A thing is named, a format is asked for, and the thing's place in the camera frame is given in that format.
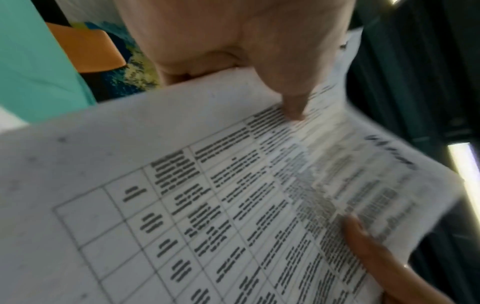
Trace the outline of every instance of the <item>paper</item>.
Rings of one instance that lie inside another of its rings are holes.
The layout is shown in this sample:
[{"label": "paper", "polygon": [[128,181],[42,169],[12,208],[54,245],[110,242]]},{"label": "paper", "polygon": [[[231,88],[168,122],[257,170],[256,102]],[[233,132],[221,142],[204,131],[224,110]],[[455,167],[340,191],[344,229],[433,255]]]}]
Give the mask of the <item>paper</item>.
[{"label": "paper", "polygon": [[1,302],[375,302],[343,215],[406,261],[461,183],[346,103],[359,43],[302,122],[233,70],[2,135]]}]

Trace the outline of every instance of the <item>teal clothing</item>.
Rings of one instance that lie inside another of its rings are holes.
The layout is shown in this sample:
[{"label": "teal clothing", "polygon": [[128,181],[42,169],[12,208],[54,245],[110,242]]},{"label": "teal clothing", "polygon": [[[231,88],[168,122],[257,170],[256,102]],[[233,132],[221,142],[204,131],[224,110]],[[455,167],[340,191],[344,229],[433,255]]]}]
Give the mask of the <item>teal clothing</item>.
[{"label": "teal clothing", "polygon": [[35,123],[94,104],[30,0],[0,0],[0,106]]}]

